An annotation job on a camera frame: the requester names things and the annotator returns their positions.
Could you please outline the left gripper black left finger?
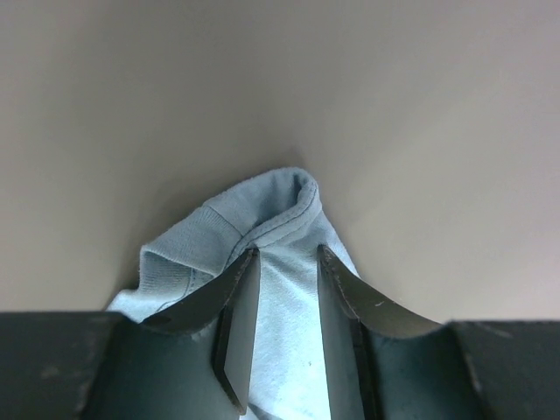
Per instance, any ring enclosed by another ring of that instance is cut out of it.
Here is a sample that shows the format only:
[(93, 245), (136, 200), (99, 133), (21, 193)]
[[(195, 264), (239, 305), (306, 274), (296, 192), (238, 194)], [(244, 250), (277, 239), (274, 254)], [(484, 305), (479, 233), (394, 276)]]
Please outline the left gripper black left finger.
[(111, 313), (89, 419), (237, 419), (248, 407), (260, 256), (141, 323)]

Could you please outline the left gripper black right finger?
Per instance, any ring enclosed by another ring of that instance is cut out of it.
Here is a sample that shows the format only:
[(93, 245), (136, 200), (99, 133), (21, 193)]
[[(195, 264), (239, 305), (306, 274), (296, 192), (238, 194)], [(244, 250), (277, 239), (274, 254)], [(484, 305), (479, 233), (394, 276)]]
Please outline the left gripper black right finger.
[(459, 339), (318, 247), (318, 307), (332, 419), (481, 419)]

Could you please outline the grey-blue t-shirt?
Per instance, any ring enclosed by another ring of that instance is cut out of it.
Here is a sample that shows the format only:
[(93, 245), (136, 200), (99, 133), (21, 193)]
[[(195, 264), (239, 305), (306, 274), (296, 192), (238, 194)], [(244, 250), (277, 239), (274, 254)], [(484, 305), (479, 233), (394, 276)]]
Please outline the grey-blue t-shirt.
[(249, 390), (250, 419), (327, 419), (330, 409), (317, 293), (317, 250), (352, 260), (326, 218), (316, 180), (287, 167), (207, 200), (142, 246), (139, 284), (109, 309), (135, 321), (216, 278), (246, 249), (261, 258)]

